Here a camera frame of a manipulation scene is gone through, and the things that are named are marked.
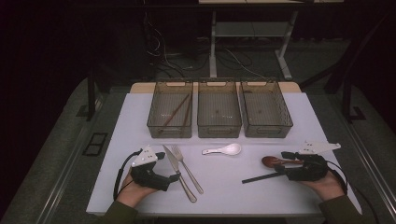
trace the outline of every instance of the transparent plastic bin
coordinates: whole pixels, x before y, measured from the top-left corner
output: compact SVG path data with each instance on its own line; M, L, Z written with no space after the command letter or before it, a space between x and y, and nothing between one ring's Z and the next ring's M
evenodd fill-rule
M148 115L152 138L191 138L192 80L158 79Z
M293 126L279 84L274 78L244 78L239 100L246 137L285 138Z
M233 78L200 78L198 85L198 136L237 138L242 127Z

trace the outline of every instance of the fork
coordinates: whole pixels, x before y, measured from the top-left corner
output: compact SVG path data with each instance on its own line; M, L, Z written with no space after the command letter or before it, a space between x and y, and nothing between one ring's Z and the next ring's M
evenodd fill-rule
M186 169L187 173L189 174L192 183L194 184L194 186L197 188L198 192L200 194L204 193L204 190L201 188L201 186L198 184L198 181L195 179L195 177L192 175L191 171L189 170L189 168L187 167L186 163L184 163L183 161L183 155L181 154L180 149L178 149L178 146L172 146L172 152L174 153L176 159L178 161L181 162L181 164L183 164L184 168Z

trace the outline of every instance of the metal knife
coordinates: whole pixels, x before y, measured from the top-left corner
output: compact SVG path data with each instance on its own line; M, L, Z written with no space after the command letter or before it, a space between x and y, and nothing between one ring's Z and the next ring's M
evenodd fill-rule
M181 176L181 173L178 170L178 161L177 161L176 157L174 156L174 154L172 154L172 152L166 146L163 145L163 149L165 149L166 156L168 157L169 161L171 162L172 167L174 168L176 173L180 174L180 178L178 180L180 181L181 186L183 187L184 191L186 192L187 197L189 197L189 199L192 203L195 203L197 201L197 198L195 197L195 195L191 192L191 190L187 186L186 182L183 179L183 176Z

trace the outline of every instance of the white spoon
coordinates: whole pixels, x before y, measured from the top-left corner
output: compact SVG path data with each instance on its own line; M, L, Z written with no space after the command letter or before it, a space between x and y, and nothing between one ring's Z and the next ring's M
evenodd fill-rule
M226 155L234 156L234 155L238 154L239 152L241 152L241 150L242 150L241 145L232 143L226 147L220 147L220 148L216 148L216 149L205 149L202 151L202 154L206 155L209 153L219 152L219 153L223 153Z

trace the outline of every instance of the floor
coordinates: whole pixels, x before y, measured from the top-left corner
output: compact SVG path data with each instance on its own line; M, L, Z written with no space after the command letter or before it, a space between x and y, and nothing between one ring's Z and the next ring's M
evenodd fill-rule
M202 39L197 59L188 59L169 48L167 61L156 71L156 77L208 77L207 39ZM217 48L218 77L265 76L283 81L274 49L278 39L238 39L234 42L219 40ZM301 83L335 63L345 52L349 42L334 40L300 40L290 42L286 61L296 83ZM352 106L357 106L366 120L347 123L341 115L341 92L326 94L323 86L327 78L303 89L317 113L329 142L340 143L342 149L334 153L350 183L358 188L373 205L380 223L395 223L394 212L396 180L396 136L362 92L353 88ZM77 86L64 112L59 117L35 164L22 183L1 223L90 223L96 216L85 212L100 170L106 146L117 122L120 107L128 86L114 86L110 92L97 92L97 112L91 121L83 117L86 110L86 80ZM97 157L82 155L93 133L107 133L101 154ZM372 160L375 166L362 161ZM372 216L370 206L356 193L363 214ZM151 220L157 223L175 223L175 220ZM275 223L262 218L236 219L213 223ZM287 217L279 223L319 224L323 217Z

